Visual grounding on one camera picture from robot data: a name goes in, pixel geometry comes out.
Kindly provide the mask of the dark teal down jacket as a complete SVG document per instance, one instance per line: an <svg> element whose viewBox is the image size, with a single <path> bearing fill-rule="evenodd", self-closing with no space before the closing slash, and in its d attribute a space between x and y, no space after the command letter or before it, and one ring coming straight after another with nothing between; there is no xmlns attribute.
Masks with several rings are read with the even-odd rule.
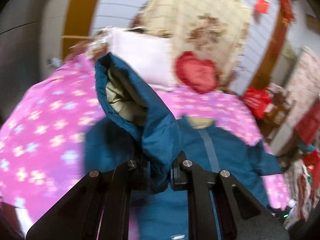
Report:
<svg viewBox="0 0 320 240"><path fill-rule="evenodd" d="M106 54L95 63L95 89L105 118L86 134L85 169L110 171L131 157L145 163L146 194L134 202L141 239L188 238L187 195L169 188L180 152L204 170L229 171L268 209L263 176L280 173L264 141L245 144L214 123L196 128L176 119L156 92L121 59Z"/></svg>

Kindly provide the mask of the wooden shelf rack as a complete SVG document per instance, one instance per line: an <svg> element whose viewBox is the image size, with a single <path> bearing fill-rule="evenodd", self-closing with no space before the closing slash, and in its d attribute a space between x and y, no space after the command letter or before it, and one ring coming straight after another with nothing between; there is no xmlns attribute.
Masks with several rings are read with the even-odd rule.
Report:
<svg viewBox="0 0 320 240"><path fill-rule="evenodd" d="M265 141L270 144L277 135L282 124L289 117L289 114L294 109L297 101L290 99L290 91L275 83L271 83L270 87L267 88L267 91L271 96L272 101L267 106L263 118L258 120L257 124Z"/></svg>

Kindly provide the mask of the red shopping bag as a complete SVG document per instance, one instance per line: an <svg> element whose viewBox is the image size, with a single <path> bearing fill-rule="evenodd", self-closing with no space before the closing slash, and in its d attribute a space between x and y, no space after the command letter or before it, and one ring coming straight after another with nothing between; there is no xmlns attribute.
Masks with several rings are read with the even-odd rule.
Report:
<svg viewBox="0 0 320 240"><path fill-rule="evenodd" d="M267 88L258 90L254 87L249 87L242 97L242 101L256 119L262 119L264 117L265 110L272 102L272 98L270 97Z"/></svg>

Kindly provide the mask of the red heart-shaped cushion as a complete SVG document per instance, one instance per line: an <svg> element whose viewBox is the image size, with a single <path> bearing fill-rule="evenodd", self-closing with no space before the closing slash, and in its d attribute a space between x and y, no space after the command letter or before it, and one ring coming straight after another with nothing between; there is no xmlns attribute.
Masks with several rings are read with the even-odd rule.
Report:
<svg viewBox="0 0 320 240"><path fill-rule="evenodd" d="M216 65L210 60L201 60L193 52L185 51L175 63L178 79L198 94L206 94L218 87Z"/></svg>

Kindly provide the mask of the pink floral hanging blanket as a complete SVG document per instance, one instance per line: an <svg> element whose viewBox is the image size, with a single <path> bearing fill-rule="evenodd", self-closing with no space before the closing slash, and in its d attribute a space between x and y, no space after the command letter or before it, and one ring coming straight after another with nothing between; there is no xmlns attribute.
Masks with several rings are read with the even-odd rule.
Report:
<svg viewBox="0 0 320 240"><path fill-rule="evenodd" d="M281 148L293 134L294 127L319 95L319 56L309 47L304 46L300 50L284 88L289 92L287 101L295 102L295 105L271 142L271 149L275 155L280 154Z"/></svg>

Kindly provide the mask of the white pillow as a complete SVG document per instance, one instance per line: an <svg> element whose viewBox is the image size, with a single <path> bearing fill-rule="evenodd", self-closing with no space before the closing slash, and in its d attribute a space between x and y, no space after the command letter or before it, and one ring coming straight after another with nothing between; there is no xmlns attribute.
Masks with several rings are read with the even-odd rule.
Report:
<svg viewBox="0 0 320 240"><path fill-rule="evenodd" d="M173 90L171 39L116 27L110 28L109 33L113 55L126 62L152 88Z"/></svg>

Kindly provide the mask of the grey refrigerator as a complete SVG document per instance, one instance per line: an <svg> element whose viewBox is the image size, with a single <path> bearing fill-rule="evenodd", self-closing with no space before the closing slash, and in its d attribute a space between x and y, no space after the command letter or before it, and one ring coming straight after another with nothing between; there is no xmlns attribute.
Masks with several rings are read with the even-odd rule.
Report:
<svg viewBox="0 0 320 240"><path fill-rule="evenodd" d="M1 122L40 82L40 37L49 0L9 0L1 11Z"/></svg>

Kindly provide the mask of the cream rose-print folded quilt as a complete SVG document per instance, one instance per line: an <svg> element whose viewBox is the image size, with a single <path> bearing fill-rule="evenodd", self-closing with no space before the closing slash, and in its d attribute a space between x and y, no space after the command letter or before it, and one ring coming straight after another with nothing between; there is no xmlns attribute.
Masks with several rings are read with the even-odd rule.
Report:
<svg viewBox="0 0 320 240"><path fill-rule="evenodd" d="M219 87L230 82L253 10L241 0L147 0L132 20L145 33L171 39L176 61L186 51L213 61Z"/></svg>

